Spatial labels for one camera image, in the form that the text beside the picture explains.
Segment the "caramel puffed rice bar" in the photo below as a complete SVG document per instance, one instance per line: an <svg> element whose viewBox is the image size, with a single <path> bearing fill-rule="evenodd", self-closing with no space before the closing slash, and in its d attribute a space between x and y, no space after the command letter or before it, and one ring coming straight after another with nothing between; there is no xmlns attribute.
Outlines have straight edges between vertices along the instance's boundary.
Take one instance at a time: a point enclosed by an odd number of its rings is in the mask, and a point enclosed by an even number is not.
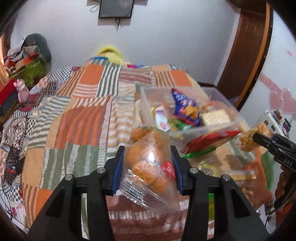
<svg viewBox="0 0 296 241"><path fill-rule="evenodd" d="M252 129L238 136L236 145L239 147L240 150L245 152L251 152L259 147L259 144L257 144L253 140L253 135L255 133L259 133L268 138L272 137L271 130L264 123L260 123Z"/></svg>

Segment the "pale cracker block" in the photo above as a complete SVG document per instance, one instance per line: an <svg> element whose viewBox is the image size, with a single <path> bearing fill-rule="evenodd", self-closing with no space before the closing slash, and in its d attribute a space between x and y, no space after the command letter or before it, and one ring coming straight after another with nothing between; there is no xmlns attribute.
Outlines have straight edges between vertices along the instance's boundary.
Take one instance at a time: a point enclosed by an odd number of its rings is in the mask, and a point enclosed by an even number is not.
<svg viewBox="0 0 296 241"><path fill-rule="evenodd" d="M214 110L201 114L201 121L205 126L221 125L229 123L231 118L224 109Z"/></svg>

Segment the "red-topped fried snack bag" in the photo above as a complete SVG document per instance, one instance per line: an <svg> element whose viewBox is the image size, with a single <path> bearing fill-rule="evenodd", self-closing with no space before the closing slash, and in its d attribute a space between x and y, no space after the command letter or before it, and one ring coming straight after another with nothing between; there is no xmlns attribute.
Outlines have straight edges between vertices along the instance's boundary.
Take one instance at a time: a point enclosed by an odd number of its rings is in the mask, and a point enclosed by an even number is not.
<svg viewBox="0 0 296 241"><path fill-rule="evenodd" d="M191 140L186 144L188 150L184 158L200 157L209 152L213 152L221 145L229 140L232 140L238 134L242 133L240 130L235 131L217 131L201 135L200 137Z"/></svg>

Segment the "clear bag orange cookies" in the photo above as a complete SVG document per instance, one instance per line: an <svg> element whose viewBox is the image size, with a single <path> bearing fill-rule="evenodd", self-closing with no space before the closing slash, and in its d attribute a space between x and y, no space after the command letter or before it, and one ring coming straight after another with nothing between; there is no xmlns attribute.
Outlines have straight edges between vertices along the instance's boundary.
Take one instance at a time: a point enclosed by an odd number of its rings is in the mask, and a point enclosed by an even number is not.
<svg viewBox="0 0 296 241"><path fill-rule="evenodd" d="M120 191L134 203L168 220L177 220L180 205L171 141L158 128L132 130L123 157Z"/></svg>

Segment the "white sticker cabinet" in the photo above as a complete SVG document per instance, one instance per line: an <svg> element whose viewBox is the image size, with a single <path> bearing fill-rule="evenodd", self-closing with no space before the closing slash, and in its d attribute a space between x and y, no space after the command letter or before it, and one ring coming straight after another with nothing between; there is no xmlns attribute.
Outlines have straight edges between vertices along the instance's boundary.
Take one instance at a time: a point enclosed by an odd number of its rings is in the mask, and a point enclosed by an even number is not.
<svg viewBox="0 0 296 241"><path fill-rule="evenodd" d="M240 113L250 126L255 126L265 121L263 114L275 110L290 123L288 138L295 142L295 37L273 11L267 57Z"/></svg>

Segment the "blue chips packet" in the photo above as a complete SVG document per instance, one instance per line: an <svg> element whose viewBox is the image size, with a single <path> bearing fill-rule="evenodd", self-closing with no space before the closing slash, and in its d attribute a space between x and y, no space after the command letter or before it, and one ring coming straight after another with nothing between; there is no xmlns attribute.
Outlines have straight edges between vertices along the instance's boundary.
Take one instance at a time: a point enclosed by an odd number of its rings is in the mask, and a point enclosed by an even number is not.
<svg viewBox="0 0 296 241"><path fill-rule="evenodd" d="M172 88L171 93L175 101L173 118L197 127L201 124L199 112L200 105L195 99L185 95L179 90Z"/></svg>

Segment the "clear plastic storage bin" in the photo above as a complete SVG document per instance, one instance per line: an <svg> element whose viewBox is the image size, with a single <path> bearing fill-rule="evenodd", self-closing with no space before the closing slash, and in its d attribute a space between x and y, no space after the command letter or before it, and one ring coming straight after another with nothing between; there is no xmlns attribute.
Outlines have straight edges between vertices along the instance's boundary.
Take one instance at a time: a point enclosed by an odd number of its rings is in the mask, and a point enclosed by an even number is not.
<svg viewBox="0 0 296 241"><path fill-rule="evenodd" d="M142 87L140 114L183 144L208 133L236 131L243 118L214 87Z"/></svg>

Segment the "green snack packet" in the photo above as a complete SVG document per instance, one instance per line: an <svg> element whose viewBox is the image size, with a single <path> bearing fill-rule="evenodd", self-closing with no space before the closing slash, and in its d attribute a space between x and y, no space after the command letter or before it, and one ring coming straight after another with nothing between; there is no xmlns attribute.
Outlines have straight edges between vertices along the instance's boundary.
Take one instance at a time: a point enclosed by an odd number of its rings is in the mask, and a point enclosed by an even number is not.
<svg viewBox="0 0 296 241"><path fill-rule="evenodd" d="M191 128L194 128L193 125L187 124L181 120L178 120L176 118L171 118L169 120L170 123L170 131L171 132L177 132L177 131L185 131L185 130L189 130Z"/></svg>

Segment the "brown wooden wardrobe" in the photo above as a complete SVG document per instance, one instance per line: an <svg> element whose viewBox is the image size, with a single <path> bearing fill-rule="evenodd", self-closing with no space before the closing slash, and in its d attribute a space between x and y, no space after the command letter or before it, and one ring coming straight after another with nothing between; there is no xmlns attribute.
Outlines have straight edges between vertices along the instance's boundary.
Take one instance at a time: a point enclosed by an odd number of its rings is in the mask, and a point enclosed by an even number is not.
<svg viewBox="0 0 296 241"><path fill-rule="evenodd" d="M231 50L217 89L241 110L262 70L273 13L266 1L229 1L240 10Z"/></svg>

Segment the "patchwork orange green blanket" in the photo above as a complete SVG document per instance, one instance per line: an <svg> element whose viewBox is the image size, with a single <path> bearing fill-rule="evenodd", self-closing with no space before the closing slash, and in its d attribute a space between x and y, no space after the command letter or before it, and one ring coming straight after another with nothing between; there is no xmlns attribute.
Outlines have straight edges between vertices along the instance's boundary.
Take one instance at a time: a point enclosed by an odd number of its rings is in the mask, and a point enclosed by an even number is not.
<svg viewBox="0 0 296 241"><path fill-rule="evenodd" d="M201 87L184 71L167 65L129 68L93 59L41 79L27 104L6 122L1 142L9 147L1 151L1 161L7 163L1 169L4 191L24 205L24 225L37 224L37 215L66 174L90 174L139 135L137 126L153 126L155 105L162 105L171 117L172 88L229 117L222 125L172 130L170 136L178 145L214 130L247 127L217 89Z"/></svg>

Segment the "yellow foil snack packet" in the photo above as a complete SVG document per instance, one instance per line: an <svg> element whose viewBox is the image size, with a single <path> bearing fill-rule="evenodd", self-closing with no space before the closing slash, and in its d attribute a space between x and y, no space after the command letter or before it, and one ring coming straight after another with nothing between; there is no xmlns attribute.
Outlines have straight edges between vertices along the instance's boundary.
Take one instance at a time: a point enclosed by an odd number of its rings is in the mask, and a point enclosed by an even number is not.
<svg viewBox="0 0 296 241"><path fill-rule="evenodd" d="M164 132L168 132L171 128L165 107L161 104L155 105L152 109L154 123L156 127Z"/></svg>

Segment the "pink plush toy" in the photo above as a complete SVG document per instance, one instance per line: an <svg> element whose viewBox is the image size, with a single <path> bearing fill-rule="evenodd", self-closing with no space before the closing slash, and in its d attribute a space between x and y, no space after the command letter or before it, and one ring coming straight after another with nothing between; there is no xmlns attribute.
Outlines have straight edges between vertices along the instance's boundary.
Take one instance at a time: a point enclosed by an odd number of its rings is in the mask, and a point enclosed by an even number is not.
<svg viewBox="0 0 296 241"><path fill-rule="evenodd" d="M17 79L14 82L14 87L18 92L18 101L20 104L25 104L29 98L29 90L26 87L25 81L23 79Z"/></svg>

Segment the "green box clutter pile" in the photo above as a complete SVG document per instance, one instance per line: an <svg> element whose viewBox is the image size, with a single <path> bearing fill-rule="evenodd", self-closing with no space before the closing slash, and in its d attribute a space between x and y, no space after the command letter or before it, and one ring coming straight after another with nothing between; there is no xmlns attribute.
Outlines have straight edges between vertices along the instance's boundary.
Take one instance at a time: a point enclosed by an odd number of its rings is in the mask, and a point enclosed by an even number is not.
<svg viewBox="0 0 296 241"><path fill-rule="evenodd" d="M4 57L4 67L13 79L22 79L32 89L48 73L52 55L44 36L27 35L15 49L9 49Z"/></svg>

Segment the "small wall monitor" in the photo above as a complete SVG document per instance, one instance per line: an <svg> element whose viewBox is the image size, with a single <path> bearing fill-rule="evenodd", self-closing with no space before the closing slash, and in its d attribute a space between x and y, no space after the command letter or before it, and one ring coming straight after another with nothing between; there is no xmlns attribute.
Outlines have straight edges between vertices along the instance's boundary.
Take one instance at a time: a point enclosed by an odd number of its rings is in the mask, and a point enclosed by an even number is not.
<svg viewBox="0 0 296 241"><path fill-rule="evenodd" d="M132 17L134 0L101 0L99 8L99 18L125 19Z"/></svg>

